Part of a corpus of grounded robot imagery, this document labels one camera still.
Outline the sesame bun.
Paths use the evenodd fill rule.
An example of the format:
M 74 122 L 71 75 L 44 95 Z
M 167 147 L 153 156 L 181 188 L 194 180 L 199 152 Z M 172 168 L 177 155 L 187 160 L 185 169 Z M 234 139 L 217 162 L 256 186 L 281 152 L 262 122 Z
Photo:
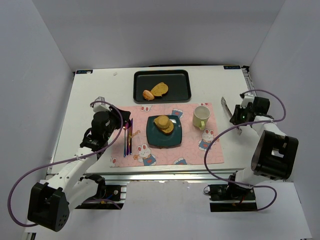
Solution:
M 149 90 L 144 90 L 142 96 L 147 101 L 152 101 L 155 99 L 155 96 Z

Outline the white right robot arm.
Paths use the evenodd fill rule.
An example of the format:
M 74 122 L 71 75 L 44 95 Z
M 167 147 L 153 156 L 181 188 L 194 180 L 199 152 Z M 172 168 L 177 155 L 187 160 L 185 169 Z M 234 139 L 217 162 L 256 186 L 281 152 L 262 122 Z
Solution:
M 235 106 L 231 113 L 224 98 L 221 104 L 230 116 L 230 123 L 239 125 L 247 122 L 255 123 L 251 127 L 259 136 L 259 142 L 254 151 L 250 167 L 237 171 L 229 176 L 226 193 L 237 198 L 246 194 L 253 186 L 267 180 L 286 180 L 290 177 L 299 141 L 280 131 L 268 115 L 270 100 L 251 94 L 242 97 L 242 103 Z

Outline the black baking tray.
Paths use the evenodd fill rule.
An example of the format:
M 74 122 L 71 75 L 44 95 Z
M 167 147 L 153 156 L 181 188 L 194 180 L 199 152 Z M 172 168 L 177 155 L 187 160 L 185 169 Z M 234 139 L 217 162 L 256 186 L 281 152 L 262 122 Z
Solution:
M 159 83 L 168 86 L 168 92 L 148 101 L 143 91 L 150 91 Z M 137 104 L 186 103 L 192 97 L 189 74 L 183 69 L 137 71 L 133 79 L 133 100 Z

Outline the teal square plate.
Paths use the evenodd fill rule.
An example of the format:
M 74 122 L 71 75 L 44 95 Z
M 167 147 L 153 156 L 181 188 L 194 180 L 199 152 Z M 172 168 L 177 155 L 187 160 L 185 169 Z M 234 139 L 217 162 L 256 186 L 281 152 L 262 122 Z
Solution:
M 158 129 L 154 123 L 157 115 L 149 116 L 146 124 L 146 138 L 150 146 L 160 148 L 171 148 L 182 143 L 182 124 L 178 116 L 168 115 L 173 123 L 173 132 L 165 134 Z

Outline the pink bunny placemat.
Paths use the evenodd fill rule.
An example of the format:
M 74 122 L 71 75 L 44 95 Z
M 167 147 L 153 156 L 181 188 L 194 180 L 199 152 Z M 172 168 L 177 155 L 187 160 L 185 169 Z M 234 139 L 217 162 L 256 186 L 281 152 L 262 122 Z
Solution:
M 194 109 L 205 106 L 210 110 L 210 117 L 204 130 L 193 125 Z M 201 165 L 206 151 L 209 151 L 208 164 L 224 162 L 223 151 L 218 134 L 213 105 L 211 103 L 181 104 L 146 104 L 123 106 L 122 110 L 131 113 L 132 154 L 124 157 L 124 131 L 110 148 L 110 167 L 157 167 L 161 165 Z M 148 117 L 173 115 L 180 119 L 182 126 L 181 144 L 175 147 L 150 146 L 147 141 L 146 126 Z

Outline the small round bread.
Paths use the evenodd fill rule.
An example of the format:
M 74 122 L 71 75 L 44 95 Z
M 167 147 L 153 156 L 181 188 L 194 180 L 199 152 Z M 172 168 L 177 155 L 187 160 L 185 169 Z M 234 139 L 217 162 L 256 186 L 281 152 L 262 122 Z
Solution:
M 170 119 L 167 115 L 160 115 L 154 119 L 154 123 L 160 129 L 167 129 L 170 126 Z

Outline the iridescent spoon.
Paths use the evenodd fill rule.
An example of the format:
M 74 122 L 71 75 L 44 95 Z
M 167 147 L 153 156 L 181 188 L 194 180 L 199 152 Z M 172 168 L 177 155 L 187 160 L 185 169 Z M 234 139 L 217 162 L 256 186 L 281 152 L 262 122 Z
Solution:
M 123 127 L 124 130 L 124 149 L 123 149 L 123 157 L 125 158 L 127 156 L 127 129 L 128 129 L 128 125 L 126 124 Z

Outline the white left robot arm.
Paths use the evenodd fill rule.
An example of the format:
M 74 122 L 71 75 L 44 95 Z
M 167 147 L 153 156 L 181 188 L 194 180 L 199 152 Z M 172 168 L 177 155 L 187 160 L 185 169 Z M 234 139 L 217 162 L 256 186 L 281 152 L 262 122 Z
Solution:
M 83 136 L 74 155 L 58 173 L 44 183 L 36 183 L 30 193 L 27 219 L 52 231 L 60 231 L 70 212 L 89 198 L 105 194 L 105 179 L 86 171 L 103 155 L 113 132 L 119 132 L 131 113 L 113 106 L 97 106 L 91 127 Z

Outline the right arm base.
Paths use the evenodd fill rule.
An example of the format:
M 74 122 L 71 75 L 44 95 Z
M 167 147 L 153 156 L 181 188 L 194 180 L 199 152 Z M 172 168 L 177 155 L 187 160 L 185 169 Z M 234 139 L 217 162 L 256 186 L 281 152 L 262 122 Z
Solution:
M 203 189 L 203 193 L 209 196 L 212 213 L 256 212 L 258 209 L 253 189 L 232 183 L 210 184 Z

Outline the iridescent knife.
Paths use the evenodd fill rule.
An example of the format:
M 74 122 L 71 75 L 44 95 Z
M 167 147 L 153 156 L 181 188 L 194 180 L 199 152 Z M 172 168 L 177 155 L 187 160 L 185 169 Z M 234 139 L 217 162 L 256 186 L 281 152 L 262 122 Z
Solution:
M 133 119 L 130 120 L 128 129 L 128 154 L 132 154 Z

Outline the lower bread slice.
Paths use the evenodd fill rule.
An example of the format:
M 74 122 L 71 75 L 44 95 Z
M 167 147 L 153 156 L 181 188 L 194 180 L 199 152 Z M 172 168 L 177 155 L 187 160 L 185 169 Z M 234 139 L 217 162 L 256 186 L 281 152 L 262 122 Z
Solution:
M 168 92 L 168 90 L 169 90 L 169 87 L 164 82 L 160 82 L 157 85 L 155 85 L 150 92 L 155 97 L 162 97 Z

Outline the heart bread slice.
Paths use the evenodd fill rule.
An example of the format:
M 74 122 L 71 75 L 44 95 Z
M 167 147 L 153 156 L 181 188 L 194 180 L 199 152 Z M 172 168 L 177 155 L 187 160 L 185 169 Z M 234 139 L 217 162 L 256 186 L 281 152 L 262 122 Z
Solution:
M 160 130 L 163 134 L 165 134 L 165 135 L 170 135 L 172 132 L 173 132 L 173 130 L 174 130 L 174 124 L 173 124 L 173 122 L 170 120 L 170 125 L 169 125 L 169 127 L 167 128 L 167 129 L 160 129 L 159 127 L 157 127 L 157 129 L 158 130 Z

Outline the pale green mug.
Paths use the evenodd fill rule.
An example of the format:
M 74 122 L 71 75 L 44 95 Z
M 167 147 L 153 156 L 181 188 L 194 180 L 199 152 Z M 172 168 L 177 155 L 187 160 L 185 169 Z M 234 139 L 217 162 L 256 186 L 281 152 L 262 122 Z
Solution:
M 210 116 L 209 108 L 199 105 L 193 111 L 192 124 L 200 130 L 204 130 Z

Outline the metal tongs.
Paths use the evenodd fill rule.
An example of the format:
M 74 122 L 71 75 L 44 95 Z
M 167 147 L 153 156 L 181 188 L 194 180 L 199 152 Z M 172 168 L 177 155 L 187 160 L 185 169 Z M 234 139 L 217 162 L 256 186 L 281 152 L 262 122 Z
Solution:
M 224 109 L 224 111 L 226 112 L 226 114 L 228 115 L 229 118 L 231 118 L 233 116 L 232 112 L 230 111 L 228 105 L 227 105 L 227 102 L 225 100 L 224 97 L 221 98 L 221 105 L 222 105 L 222 108 Z M 242 129 L 237 127 L 236 128 L 236 131 L 237 131 L 237 134 L 240 136 L 242 134 Z

